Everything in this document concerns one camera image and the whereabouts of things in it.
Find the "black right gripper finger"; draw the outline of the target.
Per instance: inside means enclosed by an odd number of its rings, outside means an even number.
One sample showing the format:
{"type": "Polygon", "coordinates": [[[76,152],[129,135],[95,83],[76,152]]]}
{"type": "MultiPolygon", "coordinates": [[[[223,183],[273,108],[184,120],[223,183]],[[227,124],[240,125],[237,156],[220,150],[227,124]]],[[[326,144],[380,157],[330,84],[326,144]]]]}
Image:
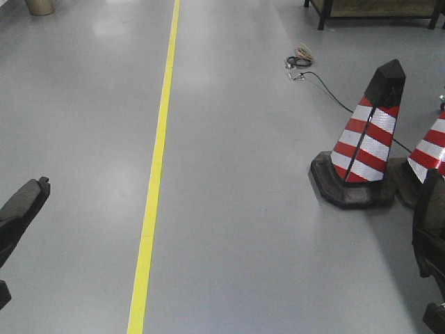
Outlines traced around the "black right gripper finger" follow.
{"type": "Polygon", "coordinates": [[[444,299],[444,240],[430,231],[413,229],[412,246],[420,276],[432,276],[444,299]]]}

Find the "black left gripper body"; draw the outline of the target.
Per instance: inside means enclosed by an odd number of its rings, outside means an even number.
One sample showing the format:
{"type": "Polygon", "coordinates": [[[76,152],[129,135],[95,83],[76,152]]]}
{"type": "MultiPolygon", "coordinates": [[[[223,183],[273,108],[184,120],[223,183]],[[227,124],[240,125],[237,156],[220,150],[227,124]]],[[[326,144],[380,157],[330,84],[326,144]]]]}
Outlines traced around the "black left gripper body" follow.
{"type": "Polygon", "coordinates": [[[0,280],[0,310],[2,310],[12,299],[8,286],[4,280],[0,280]]]}

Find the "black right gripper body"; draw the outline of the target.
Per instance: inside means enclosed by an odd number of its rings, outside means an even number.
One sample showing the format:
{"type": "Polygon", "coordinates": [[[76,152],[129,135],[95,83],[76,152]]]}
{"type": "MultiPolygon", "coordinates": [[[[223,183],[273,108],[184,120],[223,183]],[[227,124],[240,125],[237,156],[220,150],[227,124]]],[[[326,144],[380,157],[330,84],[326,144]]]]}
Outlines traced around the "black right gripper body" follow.
{"type": "Polygon", "coordinates": [[[444,304],[429,303],[424,312],[422,321],[435,334],[444,334],[444,304]]]}

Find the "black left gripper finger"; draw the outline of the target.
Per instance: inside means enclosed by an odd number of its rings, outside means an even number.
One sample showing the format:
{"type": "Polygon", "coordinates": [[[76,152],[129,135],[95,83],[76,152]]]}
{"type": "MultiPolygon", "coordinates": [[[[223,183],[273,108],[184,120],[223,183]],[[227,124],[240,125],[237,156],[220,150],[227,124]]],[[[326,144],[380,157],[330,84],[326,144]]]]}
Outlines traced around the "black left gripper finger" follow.
{"type": "Polygon", "coordinates": [[[32,212],[1,215],[1,266],[6,263],[32,220],[32,212]]]}

